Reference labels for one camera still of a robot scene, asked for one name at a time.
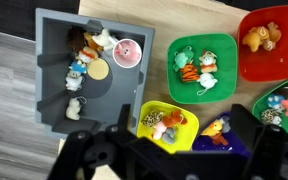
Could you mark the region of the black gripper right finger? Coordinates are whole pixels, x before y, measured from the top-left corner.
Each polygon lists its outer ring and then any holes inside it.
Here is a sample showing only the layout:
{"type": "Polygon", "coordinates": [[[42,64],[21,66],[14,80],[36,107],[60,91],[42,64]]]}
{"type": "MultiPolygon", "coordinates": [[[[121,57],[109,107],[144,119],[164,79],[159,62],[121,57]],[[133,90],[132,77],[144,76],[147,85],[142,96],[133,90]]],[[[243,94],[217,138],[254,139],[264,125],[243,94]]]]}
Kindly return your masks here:
{"type": "Polygon", "coordinates": [[[249,152],[252,152],[257,135],[262,130],[264,124],[243,105],[233,104],[231,106],[230,126],[245,148],[249,152]]]}

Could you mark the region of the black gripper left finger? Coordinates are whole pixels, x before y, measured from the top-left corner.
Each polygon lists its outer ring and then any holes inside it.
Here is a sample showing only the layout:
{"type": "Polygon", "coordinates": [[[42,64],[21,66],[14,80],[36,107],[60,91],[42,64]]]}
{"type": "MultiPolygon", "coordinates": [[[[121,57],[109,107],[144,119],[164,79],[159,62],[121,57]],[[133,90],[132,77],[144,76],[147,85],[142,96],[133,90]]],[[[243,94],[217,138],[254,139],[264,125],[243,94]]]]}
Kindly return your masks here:
{"type": "Polygon", "coordinates": [[[119,118],[118,118],[118,126],[121,129],[126,129],[128,127],[130,109],[131,109],[130,104],[123,104],[121,107],[119,118]]]}

